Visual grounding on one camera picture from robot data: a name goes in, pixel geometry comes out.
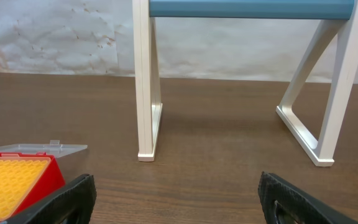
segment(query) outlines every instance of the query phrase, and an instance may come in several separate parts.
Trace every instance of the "white leg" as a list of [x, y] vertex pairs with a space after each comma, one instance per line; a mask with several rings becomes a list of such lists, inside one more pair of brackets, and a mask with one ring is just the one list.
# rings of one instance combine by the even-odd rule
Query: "white leg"
[[155, 22], [149, 17], [149, 1], [133, 0], [136, 107], [140, 161], [154, 161], [161, 119]]
[[[336, 33], [338, 33], [338, 45], [333, 80], [323, 127], [319, 141], [317, 141], [295, 116], [291, 107], [311, 69]], [[322, 21], [320, 23], [283, 100], [276, 109], [316, 166], [331, 166], [334, 163], [333, 155], [357, 66], [358, 1], [355, 1], [349, 21]]]

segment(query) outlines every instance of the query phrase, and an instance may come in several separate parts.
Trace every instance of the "wrinkled white paper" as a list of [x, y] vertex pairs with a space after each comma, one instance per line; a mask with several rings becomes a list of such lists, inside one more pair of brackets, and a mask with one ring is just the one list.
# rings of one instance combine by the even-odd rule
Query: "wrinkled white paper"
[[[318, 22], [157, 18], [160, 74], [289, 81]], [[0, 72], [133, 75], [132, 29], [130, 0], [0, 0]], [[309, 81], [331, 81], [335, 53]]]

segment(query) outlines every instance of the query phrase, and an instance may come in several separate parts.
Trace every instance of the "blue panel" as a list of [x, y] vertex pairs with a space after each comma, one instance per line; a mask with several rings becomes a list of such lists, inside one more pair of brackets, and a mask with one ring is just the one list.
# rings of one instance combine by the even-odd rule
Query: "blue panel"
[[353, 5], [354, 0], [150, 0], [150, 17], [346, 20]]

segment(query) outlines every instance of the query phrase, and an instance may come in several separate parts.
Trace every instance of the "wood grain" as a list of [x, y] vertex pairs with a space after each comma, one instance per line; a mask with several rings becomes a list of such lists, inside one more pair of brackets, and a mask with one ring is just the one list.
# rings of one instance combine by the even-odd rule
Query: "wood grain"
[[[358, 220], [358, 85], [335, 163], [315, 167], [275, 113], [288, 83], [162, 79], [156, 161], [137, 161], [135, 81], [0, 74], [0, 146], [87, 144], [58, 160], [67, 181], [95, 176], [92, 223], [265, 223], [260, 174], [274, 172]], [[308, 83], [295, 113], [318, 136], [328, 84]]]

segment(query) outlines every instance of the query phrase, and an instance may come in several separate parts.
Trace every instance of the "white support leg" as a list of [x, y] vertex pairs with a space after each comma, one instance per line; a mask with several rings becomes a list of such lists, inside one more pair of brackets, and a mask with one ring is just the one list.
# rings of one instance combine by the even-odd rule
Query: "white support leg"
[[133, 0], [135, 82], [139, 161], [154, 161], [162, 104], [158, 74], [155, 21], [149, 1]]
[[[338, 33], [333, 80], [324, 115], [323, 127], [317, 141], [292, 111], [310, 71], [324, 49]], [[316, 166], [331, 166], [341, 130], [347, 101], [358, 66], [358, 1], [348, 21], [322, 21], [288, 87], [276, 112], [296, 137]]]

